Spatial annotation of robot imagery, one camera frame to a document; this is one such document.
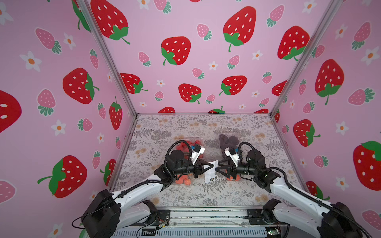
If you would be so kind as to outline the white sticker sheet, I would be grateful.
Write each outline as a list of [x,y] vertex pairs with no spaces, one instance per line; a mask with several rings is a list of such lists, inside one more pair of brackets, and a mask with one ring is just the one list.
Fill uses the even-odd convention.
[[218,167],[218,161],[212,161],[209,162],[209,164],[212,164],[213,167],[210,167],[208,165],[204,166],[208,170],[204,173],[204,182],[205,183],[212,183],[218,180],[218,174],[215,170],[216,167]]

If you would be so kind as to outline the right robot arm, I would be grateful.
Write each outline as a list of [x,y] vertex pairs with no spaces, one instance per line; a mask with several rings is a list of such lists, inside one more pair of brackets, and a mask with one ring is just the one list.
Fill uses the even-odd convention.
[[291,208],[283,206],[277,199],[270,200],[263,207],[263,220],[266,223],[287,223],[315,238],[371,237],[355,221],[346,205],[329,203],[294,187],[282,169],[267,167],[265,157],[250,143],[242,142],[238,148],[226,148],[224,153],[232,163],[217,167],[217,172],[227,178],[236,179],[240,176],[253,181],[258,187],[295,206]]

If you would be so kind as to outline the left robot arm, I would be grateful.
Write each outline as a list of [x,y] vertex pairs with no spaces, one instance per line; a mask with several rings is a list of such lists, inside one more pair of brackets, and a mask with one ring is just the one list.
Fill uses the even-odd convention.
[[145,180],[121,191],[99,192],[84,214],[79,217],[79,229],[90,238],[109,238],[117,230],[147,219],[154,221],[157,208],[147,197],[159,193],[182,176],[194,178],[213,168],[213,164],[200,159],[205,148],[196,143],[176,141],[168,149],[163,164]]

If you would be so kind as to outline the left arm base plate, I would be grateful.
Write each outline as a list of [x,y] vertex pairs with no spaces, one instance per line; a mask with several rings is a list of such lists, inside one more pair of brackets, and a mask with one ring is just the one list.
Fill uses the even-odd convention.
[[142,201],[139,206],[143,206],[144,211],[149,213],[144,215],[143,219],[133,223],[132,226],[166,226],[169,224],[171,210],[158,209],[150,200]]

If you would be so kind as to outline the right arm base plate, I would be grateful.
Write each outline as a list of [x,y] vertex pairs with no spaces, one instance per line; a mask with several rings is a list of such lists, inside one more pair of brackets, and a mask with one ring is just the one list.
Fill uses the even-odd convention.
[[247,215],[244,219],[249,220],[250,225],[286,225],[286,223],[277,220],[273,212],[275,206],[280,203],[280,200],[273,198],[269,200],[261,209],[248,209]]

